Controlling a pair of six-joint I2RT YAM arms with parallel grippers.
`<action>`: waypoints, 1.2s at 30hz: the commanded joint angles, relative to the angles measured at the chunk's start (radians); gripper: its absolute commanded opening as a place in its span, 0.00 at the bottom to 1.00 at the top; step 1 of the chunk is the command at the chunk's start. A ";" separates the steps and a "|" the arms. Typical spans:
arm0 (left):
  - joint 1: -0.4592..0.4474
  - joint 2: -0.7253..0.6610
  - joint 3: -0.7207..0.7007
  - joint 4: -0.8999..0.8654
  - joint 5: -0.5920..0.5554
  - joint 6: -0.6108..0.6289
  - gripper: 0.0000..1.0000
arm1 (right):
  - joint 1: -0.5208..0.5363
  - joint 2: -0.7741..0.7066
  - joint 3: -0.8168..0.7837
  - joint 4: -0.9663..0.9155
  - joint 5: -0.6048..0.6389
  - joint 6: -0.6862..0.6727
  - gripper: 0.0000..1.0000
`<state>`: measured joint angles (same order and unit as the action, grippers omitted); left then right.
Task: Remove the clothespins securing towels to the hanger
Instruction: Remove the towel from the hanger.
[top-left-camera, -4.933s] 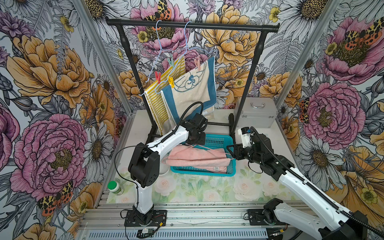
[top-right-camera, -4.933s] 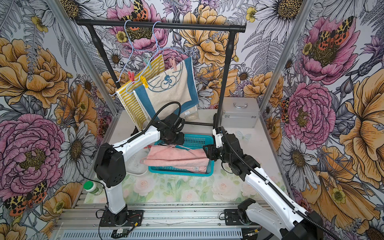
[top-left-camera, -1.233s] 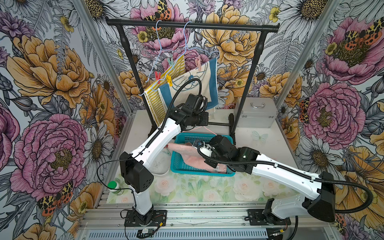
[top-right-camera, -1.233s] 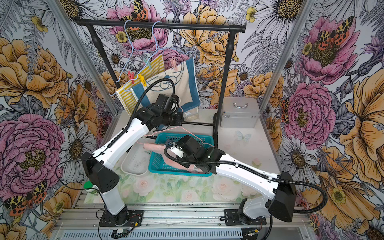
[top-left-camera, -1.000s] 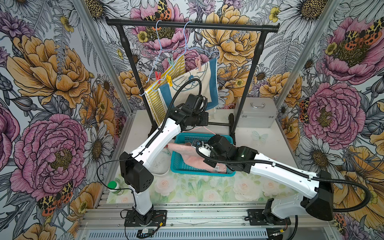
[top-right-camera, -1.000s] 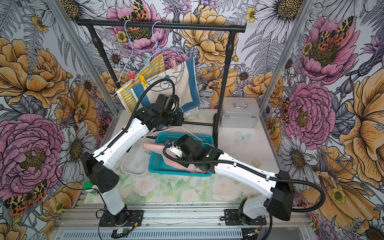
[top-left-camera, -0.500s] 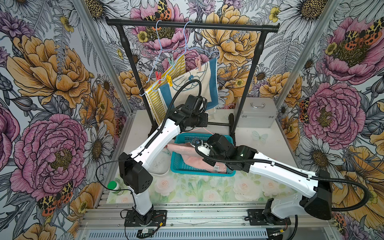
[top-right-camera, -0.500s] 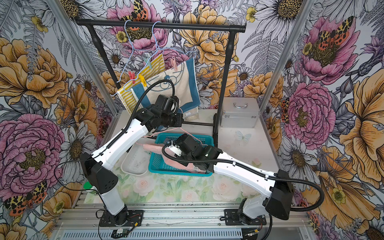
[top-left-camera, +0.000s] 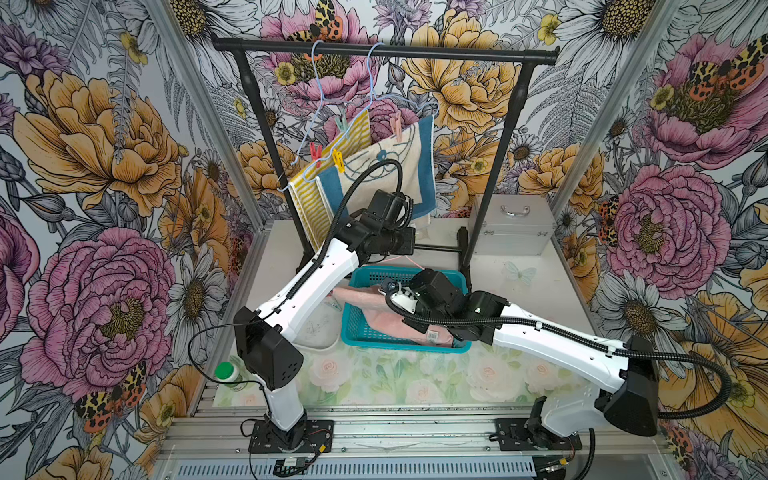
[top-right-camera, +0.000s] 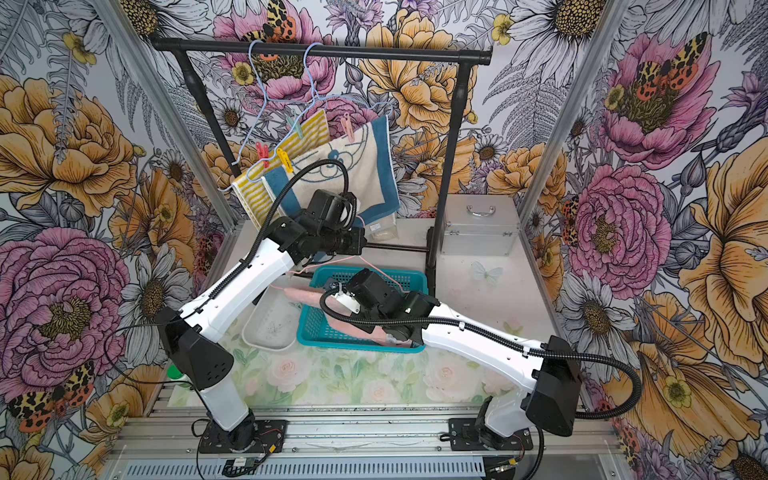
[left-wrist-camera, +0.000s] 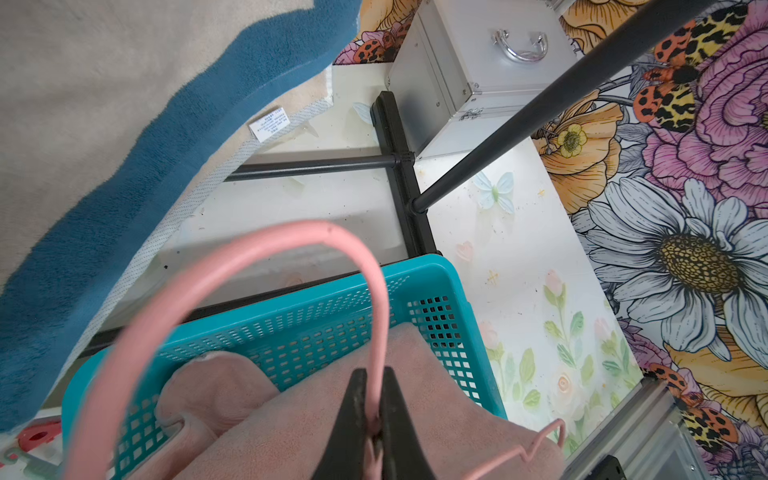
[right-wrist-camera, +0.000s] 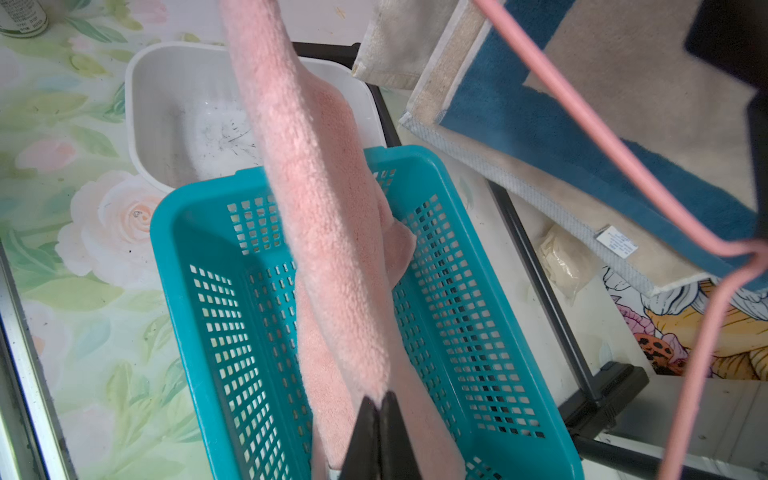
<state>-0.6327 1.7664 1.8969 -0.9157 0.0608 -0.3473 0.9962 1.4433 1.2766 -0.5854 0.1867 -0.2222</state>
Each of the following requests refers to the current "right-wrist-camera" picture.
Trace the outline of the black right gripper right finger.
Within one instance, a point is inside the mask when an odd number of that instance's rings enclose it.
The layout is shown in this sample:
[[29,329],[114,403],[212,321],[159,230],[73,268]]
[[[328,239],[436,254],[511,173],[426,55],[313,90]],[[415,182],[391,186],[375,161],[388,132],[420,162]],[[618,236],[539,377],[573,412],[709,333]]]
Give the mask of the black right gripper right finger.
[[388,391],[379,410],[379,465],[382,480],[421,480],[397,397]]

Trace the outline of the black clothes rack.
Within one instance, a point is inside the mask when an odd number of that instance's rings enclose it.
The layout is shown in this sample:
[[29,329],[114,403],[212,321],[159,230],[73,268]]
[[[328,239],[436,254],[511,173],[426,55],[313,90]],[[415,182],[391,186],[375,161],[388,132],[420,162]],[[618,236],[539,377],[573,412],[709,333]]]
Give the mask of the black clothes rack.
[[602,430],[615,425],[616,416],[649,384],[648,374],[639,366],[615,361],[602,365],[597,374],[591,373],[568,318],[536,258],[510,193],[491,180],[486,184],[507,234],[515,245],[539,309],[547,318],[561,355],[578,386],[559,407],[575,449],[581,458],[622,474],[642,479],[654,478],[661,464],[659,458],[597,439]]

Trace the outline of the teal plastic basket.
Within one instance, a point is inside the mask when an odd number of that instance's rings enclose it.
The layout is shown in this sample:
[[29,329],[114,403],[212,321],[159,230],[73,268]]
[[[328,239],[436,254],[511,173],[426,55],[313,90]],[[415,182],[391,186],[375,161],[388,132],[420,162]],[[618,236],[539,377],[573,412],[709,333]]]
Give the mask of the teal plastic basket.
[[[365,153],[416,235],[393,291],[404,349],[471,479],[580,479],[581,459],[443,162]],[[312,409],[299,373],[295,262],[262,168],[171,192],[153,250],[217,479],[306,479]]]

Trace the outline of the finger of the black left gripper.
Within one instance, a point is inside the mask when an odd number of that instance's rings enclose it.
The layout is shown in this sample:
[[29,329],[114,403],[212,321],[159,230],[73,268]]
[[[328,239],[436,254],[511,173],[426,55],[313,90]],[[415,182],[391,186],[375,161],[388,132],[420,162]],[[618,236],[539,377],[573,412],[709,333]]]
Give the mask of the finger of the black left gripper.
[[696,13],[685,49],[756,94],[746,110],[757,197],[755,236],[767,238],[767,3],[705,0]]

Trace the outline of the blue and beige towel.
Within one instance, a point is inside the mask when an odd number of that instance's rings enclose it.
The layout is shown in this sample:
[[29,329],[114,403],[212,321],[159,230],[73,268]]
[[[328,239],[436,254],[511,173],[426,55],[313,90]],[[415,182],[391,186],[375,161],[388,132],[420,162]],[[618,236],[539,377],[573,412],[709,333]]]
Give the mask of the blue and beige towel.
[[[754,235],[752,87],[684,42],[696,1],[508,1],[603,122],[712,233]],[[414,135],[505,186],[655,295],[747,262],[690,240],[617,168],[470,1],[458,1],[409,100]]]

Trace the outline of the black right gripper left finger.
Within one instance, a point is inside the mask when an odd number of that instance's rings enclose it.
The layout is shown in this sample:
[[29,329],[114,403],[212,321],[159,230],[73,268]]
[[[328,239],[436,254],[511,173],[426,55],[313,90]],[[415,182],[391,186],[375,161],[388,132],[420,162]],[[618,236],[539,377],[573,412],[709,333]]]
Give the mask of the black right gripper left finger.
[[365,397],[338,479],[378,480],[380,471],[379,410],[369,397]]

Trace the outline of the pink towel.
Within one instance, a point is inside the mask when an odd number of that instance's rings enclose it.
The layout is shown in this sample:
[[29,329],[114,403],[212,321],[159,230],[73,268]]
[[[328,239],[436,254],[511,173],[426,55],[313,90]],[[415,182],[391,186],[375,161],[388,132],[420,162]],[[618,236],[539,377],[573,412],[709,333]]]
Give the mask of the pink towel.
[[319,439],[341,470],[360,404],[395,393],[424,479],[462,479],[462,455],[412,366],[392,291],[415,252],[367,165],[342,94],[294,54],[274,1],[220,5],[240,95],[296,263],[298,365]]

